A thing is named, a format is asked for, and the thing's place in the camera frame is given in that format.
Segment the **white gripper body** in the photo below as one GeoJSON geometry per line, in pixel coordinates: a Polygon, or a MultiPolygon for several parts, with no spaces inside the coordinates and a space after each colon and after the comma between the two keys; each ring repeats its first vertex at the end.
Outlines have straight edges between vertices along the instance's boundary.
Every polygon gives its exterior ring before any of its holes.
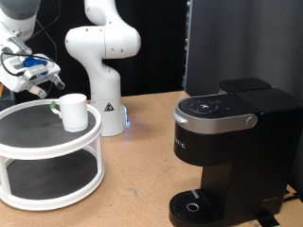
{"type": "Polygon", "coordinates": [[[49,75],[59,75],[60,71],[61,68],[51,61],[27,67],[20,59],[5,59],[0,68],[0,81],[12,92],[19,93],[29,84],[40,87],[50,81],[49,75]]]}

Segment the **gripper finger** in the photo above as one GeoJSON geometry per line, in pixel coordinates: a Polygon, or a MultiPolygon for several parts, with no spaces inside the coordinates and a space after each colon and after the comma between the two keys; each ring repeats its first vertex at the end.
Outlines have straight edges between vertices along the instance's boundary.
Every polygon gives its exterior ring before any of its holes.
{"type": "Polygon", "coordinates": [[[33,95],[38,96],[39,98],[46,98],[46,96],[47,96],[47,92],[44,89],[42,89],[36,85],[29,84],[27,86],[27,90],[30,93],[32,93],[33,95]]]}
{"type": "Polygon", "coordinates": [[[62,90],[65,87],[65,84],[62,82],[62,80],[57,74],[49,75],[48,78],[51,82],[55,84],[58,90],[62,90]]]}

